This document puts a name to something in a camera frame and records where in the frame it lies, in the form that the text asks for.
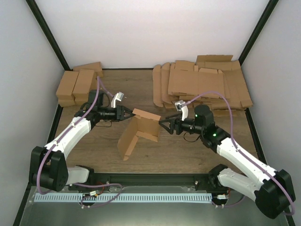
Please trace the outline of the brown cardboard box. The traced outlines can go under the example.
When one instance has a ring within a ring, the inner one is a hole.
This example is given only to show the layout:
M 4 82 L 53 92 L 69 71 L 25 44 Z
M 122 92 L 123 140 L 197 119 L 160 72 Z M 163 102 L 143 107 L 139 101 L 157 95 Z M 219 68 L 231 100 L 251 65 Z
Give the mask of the brown cardboard box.
M 122 133 L 117 144 L 121 159 L 124 161 L 129 159 L 138 138 L 142 137 L 158 142 L 160 135 L 160 115 L 136 108 L 133 110 L 133 114 L 134 116 Z

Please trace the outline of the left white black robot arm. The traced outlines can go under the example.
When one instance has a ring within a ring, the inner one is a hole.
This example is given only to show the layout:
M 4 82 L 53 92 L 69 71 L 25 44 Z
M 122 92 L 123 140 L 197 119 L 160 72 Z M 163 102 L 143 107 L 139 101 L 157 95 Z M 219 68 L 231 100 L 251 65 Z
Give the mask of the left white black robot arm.
M 96 185 L 96 178 L 90 175 L 93 170 L 84 166 L 67 167 L 66 159 L 75 145 L 100 121 L 119 122 L 134 116 L 133 111 L 116 102 L 124 94 L 118 92 L 103 106 L 101 90 L 92 90 L 88 100 L 80 106 L 71 123 L 54 140 L 44 147 L 35 147 L 31 153 L 29 182 L 38 188 L 59 192 L 65 186 L 79 183 L 85 190 Z

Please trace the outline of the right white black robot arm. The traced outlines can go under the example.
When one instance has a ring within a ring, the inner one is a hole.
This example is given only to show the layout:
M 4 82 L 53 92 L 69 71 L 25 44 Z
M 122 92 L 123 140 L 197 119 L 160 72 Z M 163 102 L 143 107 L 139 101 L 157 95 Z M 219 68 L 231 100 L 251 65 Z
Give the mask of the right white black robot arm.
M 240 192 L 270 219 L 292 207 L 296 196 L 287 171 L 277 171 L 242 148 L 231 134 L 215 124 L 214 114 L 207 105 L 198 105 L 194 114 L 194 118 L 188 118 L 188 108 L 183 107 L 180 113 L 160 120 L 159 124 L 169 134 L 197 134 L 204 146 L 242 171 L 236 173 L 222 164 L 213 168 L 209 177 L 213 189 L 228 187 Z

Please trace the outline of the folded box bottom right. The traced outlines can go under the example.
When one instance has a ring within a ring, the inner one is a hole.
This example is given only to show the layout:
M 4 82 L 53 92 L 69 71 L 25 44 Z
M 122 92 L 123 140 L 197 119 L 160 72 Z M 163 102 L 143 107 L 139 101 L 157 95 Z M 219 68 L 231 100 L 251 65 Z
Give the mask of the folded box bottom right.
M 97 89 L 97 80 L 92 79 L 88 81 L 77 81 L 73 89 L 73 95 L 75 97 L 75 105 L 82 105 L 87 102 L 89 92 Z

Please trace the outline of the folded box top right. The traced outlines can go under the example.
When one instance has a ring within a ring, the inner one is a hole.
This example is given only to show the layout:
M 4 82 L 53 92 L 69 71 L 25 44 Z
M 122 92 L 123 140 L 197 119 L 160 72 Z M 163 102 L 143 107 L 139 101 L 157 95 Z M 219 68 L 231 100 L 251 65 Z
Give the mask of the folded box top right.
M 91 90 L 97 89 L 96 73 L 89 69 L 80 69 L 73 89 L 75 98 L 86 98 Z

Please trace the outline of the folded box at back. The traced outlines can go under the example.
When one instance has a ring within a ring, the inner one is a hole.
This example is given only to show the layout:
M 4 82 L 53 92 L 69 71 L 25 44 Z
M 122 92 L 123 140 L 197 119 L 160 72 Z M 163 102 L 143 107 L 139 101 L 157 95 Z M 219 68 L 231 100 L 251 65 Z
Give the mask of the folded box at back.
M 81 69 L 93 70 L 97 76 L 103 77 L 103 69 L 101 62 L 94 62 L 85 65 L 75 66 L 73 71 L 79 72 Z

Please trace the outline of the folded box bottom left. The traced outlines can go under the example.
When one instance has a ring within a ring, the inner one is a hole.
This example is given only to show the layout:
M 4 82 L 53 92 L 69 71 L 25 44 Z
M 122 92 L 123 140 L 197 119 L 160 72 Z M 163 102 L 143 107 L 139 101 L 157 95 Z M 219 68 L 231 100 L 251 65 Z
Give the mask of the folded box bottom left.
M 69 107 L 75 105 L 74 99 L 58 99 L 58 103 L 61 107 Z

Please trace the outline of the folded box top left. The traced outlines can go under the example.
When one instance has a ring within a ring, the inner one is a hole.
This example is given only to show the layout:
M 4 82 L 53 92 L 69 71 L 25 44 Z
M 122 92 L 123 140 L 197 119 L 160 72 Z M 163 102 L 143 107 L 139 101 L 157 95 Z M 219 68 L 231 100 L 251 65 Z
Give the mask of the folded box top left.
M 79 72 L 65 71 L 56 91 L 59 100 L 73 100 L 73 90 L 78 78 Z

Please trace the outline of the top flat cardboard sheet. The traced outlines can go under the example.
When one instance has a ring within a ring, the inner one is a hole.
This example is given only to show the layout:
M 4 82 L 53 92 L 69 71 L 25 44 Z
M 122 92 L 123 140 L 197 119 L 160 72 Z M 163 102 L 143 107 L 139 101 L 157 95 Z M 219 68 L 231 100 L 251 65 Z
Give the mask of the top flat cardboard sheet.
M 205 94 L 207 98 L 219 98 L 214 92 L 225 95 L 224 76 L 221 70 L 199 68 L 193 65 L 180 68 L 175 65 L 170 69 L 168 94 L 173 96 L 197 96 Z

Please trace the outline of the stack of flat cardboard sheets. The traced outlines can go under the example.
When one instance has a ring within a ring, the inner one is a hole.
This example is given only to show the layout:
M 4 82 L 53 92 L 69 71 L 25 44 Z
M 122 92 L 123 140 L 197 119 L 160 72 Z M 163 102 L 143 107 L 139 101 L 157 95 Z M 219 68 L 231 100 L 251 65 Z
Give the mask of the stack of flat cardboard sheets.
M 217 69 L 223 72 L 225 95 L 214 92 L 219 98 L 207 98 L 205 94 L 197 96 L 173 96 L 168 94 L 170 69 L 175 65 L 188 68 L 197 65 L 199 68 Z M 152 70 L 153 103 L 158 107 L 174 108 L 175 102 L 183 100 L 188 102 L 189 108 L 205 104 L 216 116 L 225 116 L 229 109 L 243 111 L 253 105 L 244 79 L 241 65 L 238 60 L 233 61 L 231 55 L 199 55 L 195 62 L 176 60 L 163 65 L 156 65 Z

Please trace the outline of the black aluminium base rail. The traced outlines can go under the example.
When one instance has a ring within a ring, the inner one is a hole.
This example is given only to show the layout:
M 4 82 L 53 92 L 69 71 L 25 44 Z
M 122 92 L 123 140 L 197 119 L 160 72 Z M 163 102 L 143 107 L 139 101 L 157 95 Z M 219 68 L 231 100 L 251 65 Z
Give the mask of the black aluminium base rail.
M 213 186 L 209 175 L 202 173 L 166 174 L 166 173 L 93 173 L 85 185 L 105 185 L 118 183 L 124 188 L 130 186 L 186 186 L 197 191 L 226 192 L 228 187 Z

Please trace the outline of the left black frame post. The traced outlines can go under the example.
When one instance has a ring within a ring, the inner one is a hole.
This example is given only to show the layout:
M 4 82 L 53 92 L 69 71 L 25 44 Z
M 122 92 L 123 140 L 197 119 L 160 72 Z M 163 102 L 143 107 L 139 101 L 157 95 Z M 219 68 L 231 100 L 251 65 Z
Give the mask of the left black frame post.
M 46 39 L 48 40 L 52 50 L 54 51 L 57 59 L 59 60 L 61 66 L 66 71 L 71 71 L 71 68 L 69 67 L 55 37 L 53 36 L 38 4 L 35 0 L 25 0 L 28 7 L 30 8 L 33 16 L 35 17 L 36 21 L 38 22 L 40 28 L 42 29 Z

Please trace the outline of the black frame post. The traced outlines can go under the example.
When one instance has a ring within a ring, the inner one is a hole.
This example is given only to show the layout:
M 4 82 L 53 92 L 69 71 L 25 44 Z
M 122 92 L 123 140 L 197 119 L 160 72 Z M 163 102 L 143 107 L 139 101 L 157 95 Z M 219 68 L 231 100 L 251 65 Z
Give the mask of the black frame post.
M 244 61 L 246 60 L 248 54 L 250 53 L 252 47 L 254 46 L 256 40 L 258 39 L 259 35 L 261 34 L 265 24 L 267 23 L 268 19 L 270 18 L 272 12 L 274 11 L 276 5 L 278 4 L 279 0 L 269 0 L 263 13 L 261 14 L 254 30 L 252 31 L 242 53 L 240 54 L 238 60 L 240 65 L 243 65 Z
M 48 40 L 52 50 L 54 51 L 57 59 L 59 60 L 61 66 L 66 71 L 71 71 L 71 68 L 69 67 L 55 37 L 53 36 L 38 4 L 35 0 L 25 0 L 28 7 L 30 8 L 33 16 L 35 17 L 36 21 L 38 22 L 40 28 L 42 29 L 46 39 Z

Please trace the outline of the right black frame post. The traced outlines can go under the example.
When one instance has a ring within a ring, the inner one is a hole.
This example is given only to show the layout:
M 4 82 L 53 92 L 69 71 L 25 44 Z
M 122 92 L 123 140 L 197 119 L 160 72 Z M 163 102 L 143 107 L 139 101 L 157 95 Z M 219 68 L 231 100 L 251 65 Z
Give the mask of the right black frame post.
M 267 23 L 268 19 L 270 18 L 272 12 L 274 11 L 276 5 L 278 4 L 279 0 L 269 0 L 263 13 L 261 14 L 254 30 L 252 31 L 242 53 L 240 54 L 238 60 L 240 65 L 243 65 L 244 61 L 246 60 L 248 54 L 250 53 L 252 47 L 254 46 L 256 40 L 258 39 L 259 35 L 261 34 L 265 24 Z

